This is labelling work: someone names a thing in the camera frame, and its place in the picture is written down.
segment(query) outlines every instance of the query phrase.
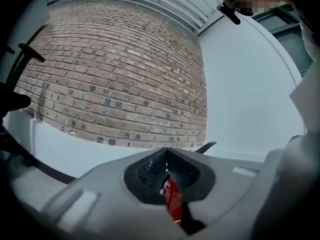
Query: person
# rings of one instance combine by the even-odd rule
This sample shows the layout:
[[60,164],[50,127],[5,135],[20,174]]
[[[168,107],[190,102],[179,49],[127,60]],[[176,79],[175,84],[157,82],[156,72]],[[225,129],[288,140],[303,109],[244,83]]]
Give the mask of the person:
[[258,9],[275,7],[280,2],[291,4],[300,18],[304,46],[313,61],[320,55],[320,23],[317,19],[318,0],[227,0],[236,11],[251,15]]

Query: brick wall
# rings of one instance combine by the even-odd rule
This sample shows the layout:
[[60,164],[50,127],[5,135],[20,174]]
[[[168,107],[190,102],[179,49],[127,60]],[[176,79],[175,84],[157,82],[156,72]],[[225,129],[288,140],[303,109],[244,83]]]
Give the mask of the brick wall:
[[109,145],[196,147],[206,133],[200,45],[144,8],[105,0],[49,8],[16,91],[27,109],[59,130]]

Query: red object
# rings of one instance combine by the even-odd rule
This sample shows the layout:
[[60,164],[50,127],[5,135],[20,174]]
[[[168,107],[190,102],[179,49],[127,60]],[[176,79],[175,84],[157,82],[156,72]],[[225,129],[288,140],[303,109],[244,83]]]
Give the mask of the red object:
[[169,178],[163,185],[163,195],[166,199],[168,213],[178,225],[182,219],[182,195],[172,178]]

